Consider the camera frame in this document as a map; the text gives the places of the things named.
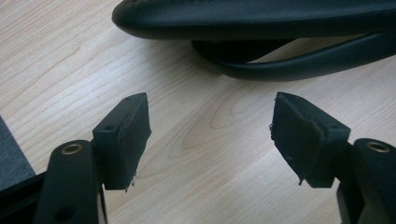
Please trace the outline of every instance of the dark gray carpet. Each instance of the dark gray carpet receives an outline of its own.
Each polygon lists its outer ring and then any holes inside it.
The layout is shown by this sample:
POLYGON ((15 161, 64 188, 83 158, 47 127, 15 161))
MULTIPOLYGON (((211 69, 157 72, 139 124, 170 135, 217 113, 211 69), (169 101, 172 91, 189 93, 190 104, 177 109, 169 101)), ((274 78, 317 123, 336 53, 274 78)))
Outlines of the dark gray carpet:
POLYGON ((0 116, 0 190, 34 175, 35 171, 0 116))

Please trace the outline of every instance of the wooden desk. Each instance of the wooden desk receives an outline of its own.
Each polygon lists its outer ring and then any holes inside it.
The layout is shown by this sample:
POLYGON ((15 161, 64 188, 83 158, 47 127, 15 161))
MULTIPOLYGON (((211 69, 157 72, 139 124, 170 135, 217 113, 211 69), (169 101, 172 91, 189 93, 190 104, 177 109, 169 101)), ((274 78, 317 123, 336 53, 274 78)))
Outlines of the wooden desk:
POLYGON ((349 126, 350 142, 396 145, 395 57, 308 80, 241 81, 188 41, 125 34, 110 19, 118 2, 0 4, 0 114, 37 173, 53 149, 91 140, 119 100, 145 91, 152 136, 135 187, 106 192, 111 223, 340 223, 337 183, 299 187, 274 147, 274 99, 303 96, 349 126))

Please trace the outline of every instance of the gray fabric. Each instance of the gray fabric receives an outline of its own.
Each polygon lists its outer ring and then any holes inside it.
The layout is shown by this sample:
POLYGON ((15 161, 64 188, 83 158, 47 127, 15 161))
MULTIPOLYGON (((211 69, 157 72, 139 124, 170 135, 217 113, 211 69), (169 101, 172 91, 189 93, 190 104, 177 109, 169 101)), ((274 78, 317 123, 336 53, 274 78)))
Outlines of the gray fabric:
POLYGON ((0 116, 0 190, 34 175, 35 171, 0 116))

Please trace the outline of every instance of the wood grain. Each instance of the wood grain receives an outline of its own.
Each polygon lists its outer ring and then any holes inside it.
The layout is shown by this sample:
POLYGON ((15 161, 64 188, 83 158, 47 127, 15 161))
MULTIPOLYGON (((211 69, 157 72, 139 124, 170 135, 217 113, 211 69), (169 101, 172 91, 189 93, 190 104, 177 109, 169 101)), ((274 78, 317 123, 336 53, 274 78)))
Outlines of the wood grain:
POLYGON ((153 133, 135 187, 106 192, 110 223, 340 223, 337 183, 299 187, 275 149, 274 99, 301 95, 349 126, 351 143, 396 145, 395 57, 301 81, 241 81, 187 41, 125 34, 111 21, 118 3, 1 2, 0 114, 37 173, 54 148, 91 140, 120 99, 145 91, 153 133))

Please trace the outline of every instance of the light wood surface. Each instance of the light wood surface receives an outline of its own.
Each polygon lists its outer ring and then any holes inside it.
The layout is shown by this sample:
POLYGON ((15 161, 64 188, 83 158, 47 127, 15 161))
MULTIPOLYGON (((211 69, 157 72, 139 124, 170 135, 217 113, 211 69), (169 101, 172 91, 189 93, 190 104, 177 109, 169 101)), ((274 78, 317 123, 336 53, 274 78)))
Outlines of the light wood surface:
POLYGON ((91 140, 118 101, 145 91, 152 135, 135 187, 106 192, 110 223, 340 223, 337 182, 298 186, 270 139, 276 93, 336 117, 351 143, 396 145, 396 57, 308 80, 241 81, 218 74, 188 41, 125 34, 111 21, 118 3, 0 3, 0 115, 37 173, 53 149, 91 140))

